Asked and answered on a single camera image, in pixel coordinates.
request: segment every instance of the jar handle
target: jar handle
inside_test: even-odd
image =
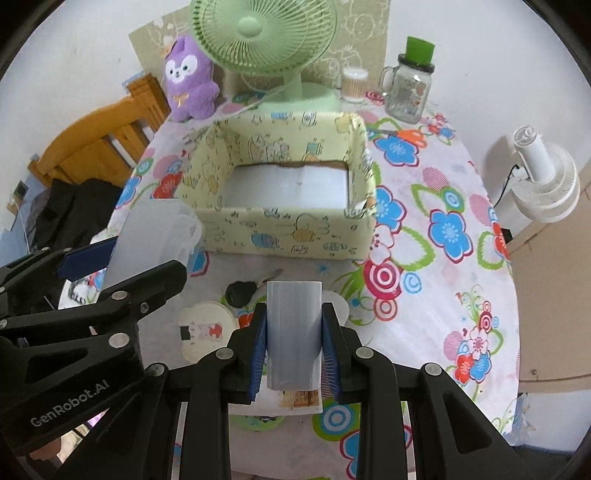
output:
[[[396,75],[396,71],[400,68],[400,66],[395,66],[395,67],[384,67],[384,69],[382,70],[381,75],[379,76],[379,82],[378,82],[378,91],[382,94],[382,96],[384,98],[386,98],[389,93],[390,90],[392,89],[392,84],[394,82],[394,76]],[[384,85],[384,80],[386,79],[386,74],[388,72],[392,71],[392,83],[390,84],[389,87],[386,87]]]

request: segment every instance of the white round coaster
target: white round coaster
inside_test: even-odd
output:
[[[180,320],[183,357],[196,364],[208,353],[228,344],[238,322],[233,313],[216,301],[197,303],[183,309]]]
[[[337,292],[330,290],[322,291],[322,303],[332,303],[335,308],[336,317],[339,319],[339,325],[345,325],[349,318],[349,303]]]

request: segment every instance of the round coaster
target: round coaster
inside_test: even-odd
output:
[[[336,317],[339,319],[339,325],[345,325],[349,318],[349,303],[337,292],[330,290],[322,291],[322,303],[332,303],[335,308]]]
[[[251,417],[245,415],[230,415],[230,421],[243,429],[252,432],[266,432],[277,427],[285,417]]]
[[[183,357],[196,364],[208,353],[228,344],[238,323],[233,313],[216,301],[197,303],[183,309],[180,320]]]

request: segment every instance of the floral tablecloth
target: floral tablecloth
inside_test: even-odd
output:
[[[215,118],[255,100],[239,95],[221,105]],[[378,209],[369,258],[319,261],[200,251],[188,282],[194,302],[222,301],[228,284],[263,278],[279,267],[285,271],[280,280],[322,281],[324,289],[349,302],[348,326],[364,345],[399,364],[440,364],[495,427],[508,433],[518,388],[519,328],[511,265],[495,211],[470,155],[441,113],[428,110],[418,125],[409,126],[390,118],[383,104],[378,94],[368,93],[362,104],[344,106],[364,118],[374,159]],[[139,199],[172,196],[211,120],[164,123],[125,186],[104,236],[120,231]],[[61,306],[95,301],[102,276],[68,285]],[[259,294],[235,311],[241,325],[248,324],[261,300]],[[231,424],[232,469],[281,479],[354,479],[359,415],[358,406],[340,406],[326,397],[322,414],[286,417],[265,432]],[[412,470],[407,413],[405,422]]]

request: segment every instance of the chair backrest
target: chair backrest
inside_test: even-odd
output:
[[[151,74],[131,82],[128,90],[128,97],[66,128],[38,161],[29,164],[29,171],[46,186],[52,179],[76,184],[101,179],[123,186],[132,167],[113,146],[112,139],[118,140],[137,163],[148,146],[138,121],[144,120],[156,132],[170,113],[164,93]]]

